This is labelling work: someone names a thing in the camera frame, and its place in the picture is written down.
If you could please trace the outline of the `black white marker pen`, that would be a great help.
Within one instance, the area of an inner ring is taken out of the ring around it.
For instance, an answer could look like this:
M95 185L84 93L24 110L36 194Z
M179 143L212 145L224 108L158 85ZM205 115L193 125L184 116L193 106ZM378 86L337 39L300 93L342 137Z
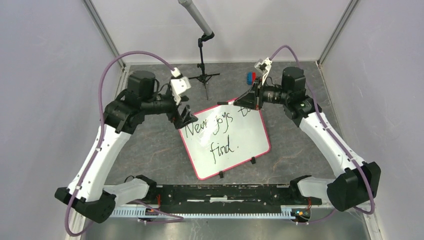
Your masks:
M219 101L216 103L218 106L224 106L224 105L233 105L234 101Z

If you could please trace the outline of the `whiteboard with pink frame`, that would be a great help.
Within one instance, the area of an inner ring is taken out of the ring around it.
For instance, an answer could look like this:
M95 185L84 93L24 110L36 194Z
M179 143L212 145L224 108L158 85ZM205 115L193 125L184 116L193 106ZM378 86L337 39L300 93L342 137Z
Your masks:
M179 130L195 176L206 180L267 154L270 139L260 110L228 104L194 114Z

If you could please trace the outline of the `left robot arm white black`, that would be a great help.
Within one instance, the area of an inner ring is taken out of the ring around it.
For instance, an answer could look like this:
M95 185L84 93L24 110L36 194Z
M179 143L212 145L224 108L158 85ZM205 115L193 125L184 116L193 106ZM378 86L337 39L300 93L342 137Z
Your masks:
M131 73L127 87L105 107L95 142L80 171L67 187L56 190L55 198L95 223L103 223L115 208L135 200L153 203L157 198L153 180L139 175L107 187L106 178L118 154L147 115L165 114L178 130L197 121L189 106L179 111L181 103L188 101L185 92L190 87L190 80L178 70L172 73L165 93L160 92L154 73Z

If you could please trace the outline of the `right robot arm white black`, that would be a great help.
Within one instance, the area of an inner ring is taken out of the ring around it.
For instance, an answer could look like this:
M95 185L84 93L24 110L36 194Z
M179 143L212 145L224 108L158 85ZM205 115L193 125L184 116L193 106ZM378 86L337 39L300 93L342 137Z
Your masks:
M333 179L311 175L291 181L289 199L302 204L309 197L329 201L344 212L354 208L364 214L375 212L381 168L376 162L366 162L348 147L328 122L322 108L306 91L304 70L286 67L281 84L268 85L266 78L254 82L233 105L259 111L265 103L282 105L286 116L316 145L329 163Z

